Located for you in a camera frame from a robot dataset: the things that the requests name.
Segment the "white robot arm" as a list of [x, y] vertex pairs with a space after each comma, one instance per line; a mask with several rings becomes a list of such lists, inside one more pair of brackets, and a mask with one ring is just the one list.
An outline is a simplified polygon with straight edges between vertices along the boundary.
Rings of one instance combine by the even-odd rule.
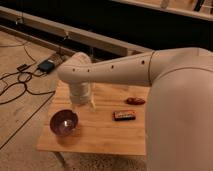
[[58, 76], [77, 104], [91, 99], [93, 82], [148, 86], [147, 171], [213, 171], [213, 52], [177, 48], [97, 63], [78, 52]]

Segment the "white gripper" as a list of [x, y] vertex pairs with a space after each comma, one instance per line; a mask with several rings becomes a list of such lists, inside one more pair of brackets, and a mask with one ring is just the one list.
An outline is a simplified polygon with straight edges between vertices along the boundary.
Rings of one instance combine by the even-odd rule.
[[[80, 83], [71, 84], [69, 86], [70, 100], [74, 104], [86, 104], [91, 100], [91, 84], [90, 83]], [[92, 100], [89, 102], [91, 110], [96, 110], [95, 102]]]

